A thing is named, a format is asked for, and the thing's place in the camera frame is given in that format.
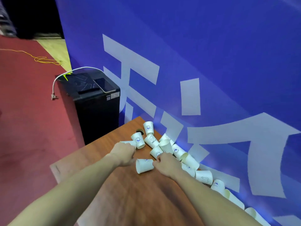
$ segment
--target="person's left hand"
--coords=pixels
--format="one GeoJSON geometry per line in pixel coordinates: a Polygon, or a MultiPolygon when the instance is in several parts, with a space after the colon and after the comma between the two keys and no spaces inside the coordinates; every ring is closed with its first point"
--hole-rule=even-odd
{"type": "Polygon", "coordinates": [[[121,167],[129,166],[135,162],[133,158],[136,148],[129,143],[116,143],[111,152],[108,154],[112,156],[117,165],[121,167]]]}

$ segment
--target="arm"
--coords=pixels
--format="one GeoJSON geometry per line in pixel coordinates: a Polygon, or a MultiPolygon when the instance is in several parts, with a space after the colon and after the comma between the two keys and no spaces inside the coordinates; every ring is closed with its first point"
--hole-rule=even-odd
{"type": "Polygon", "coordinates": [[[136,149],[117,143],[100,161],[58,184],[25,208],[9,226],[73,226],[116,167],[134,162],[136,149]]]}
{"type": "Polygon", "coordinates": [[[180,186],[206,226],[261,226],[244,210],[182,170],[181,163],[170,153],[157,158],[154,167],[180,186]]]}

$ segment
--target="blue wall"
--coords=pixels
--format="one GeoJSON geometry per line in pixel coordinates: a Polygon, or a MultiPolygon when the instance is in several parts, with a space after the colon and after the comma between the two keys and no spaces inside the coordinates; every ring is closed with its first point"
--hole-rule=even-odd
{"type": "Polygon", "coordinates": [[[301,223],[301,1],[56,1],[72,67],[121,87],[121,123],[153,120],[246,207],[301,223]]]}

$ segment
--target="brown tabletop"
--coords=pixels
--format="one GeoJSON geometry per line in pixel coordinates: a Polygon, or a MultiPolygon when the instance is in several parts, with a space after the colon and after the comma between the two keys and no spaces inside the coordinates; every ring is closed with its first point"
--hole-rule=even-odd
{"type": "MultiPolygon", "coordinates": [[[[58,183],[95,163],[119,141],[131,140],[145,121],[138,117],[50,166],[58,183]]],[[[155,131],[157,140],[161,135],[155,131]]],[[[134,157],[153,159],[151,148],[137,149],[134,157]]],[[[142,174],[135,164],[117,168],[78,219],[79,226],[92,225],[203,225],[193,206],[169,178],[156,169],[142,174]]]]}

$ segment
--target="paper cup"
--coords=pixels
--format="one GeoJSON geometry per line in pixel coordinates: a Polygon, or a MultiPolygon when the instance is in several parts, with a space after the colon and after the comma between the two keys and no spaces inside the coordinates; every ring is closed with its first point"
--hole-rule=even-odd
{"type": "Polygon", "coordinates": [[[135,148],[137,148],[136,142],[134,140],[131,141],[120,141],[121,143],[129,143],[130,145],[134,146],[135,148]]]}
{"type": "Polygon", "coordinates": [[[159,145],[158,140],[154,137],[152,133],[144,139],[144,142],[147,143],[152,149],[159,145]]]}
{"type": "Polygon", "coordinates": [[[263,217],[253,208],[245,209],[245,212],[248,213],[251,217],[258,221],[258,223],[263,226],[271,226],[263,217]]]}
{"type": "Polygon", "coordinates": [[[202,183],[211,185],[213,177],[211,171],[195,171],[196,179],[202,183]]]}
{"type": "Polygon", "coordinates": [[[159,145],[150,151],[151,156],[153,156],[155,159],[157,159],[157,156],[161,153],[163,153],[163,151],[159,145]]]}
{"type": "Polygon", "coordinates": [[[174,141],[171,140],[171,138],[168,135],[166,135],[166,133],[164,133],[164,135],[160,138],[159,142],[161,142],[162,140],[170,140],[171,146],[174,145],[175,143],[174,141]]]}
{"type": "Polygon", "coordinates": [[[145,134],[148,136],[149,134],[155,134],[155,131],[153,129],[153,122],[147,121],[143,124],[145,134]]]}
{"type": "Polygon", "coordinates": [[[195,171],[191,167],[187,166],[184,163],[181,163],[181,164],[182,164],[182,169],[184,171],[188,172],[192,177],[195,177],[195,171]]]}
{"type": "Polygon", "coordinates": [[[238,207],[244,209],[244,204],[241,202],[237,197],[235,197],[229,190],[224,191],[224,197],[227,198],[229,201],[233,202],[238,207]]]}
{"type": "Polygon", "coordinates": [[[182,162],[185,163],[187,166],[190,166],[195,171],[200,167],[200,164],[190,154],[187,154],[186,157],[183,157],[182,162]]]}
{"type": "Polygon", "coordinates": [[[172,151],[175,157],[180,161],[183,158],[186,158],[188,155],[188,153],[184,151],[182,148],[180,148],[177,144],[172,145],[172,151]]]}
{"type": "Polygon", "coordinates": [[[131,136],[132,140],[136,142],[136,146],[138,149],[143,148],[145,146],[143,137],[141,135],[141,132],[136,132],[131,136]]]}
{"type": "Polygon", "coordinates": [[[170,140],[162,140],[159,143],[159,146],[162,149],[162,151],[164,151],[166,153],[173,154],[173,151],[172,151],[172,148],[171,148],[171,144],[170,144],[170,140]]]}
{"type": "Polygon", "coordinates": [[[138,174],[141,174],[145,171],[150,171],[153,169],[153,160],[152,159],[138,159],[136,160],[136,170],[138,174]]]}
{"type": "Polygon", "coordinates": [[[219,192],[221,195],[224,195],[224,193],[225,193],[225,184],[224,184],[223,181],[221,181],[219,179],[215,179],[212,186],[211,186],[211,189],[219,192]]]}

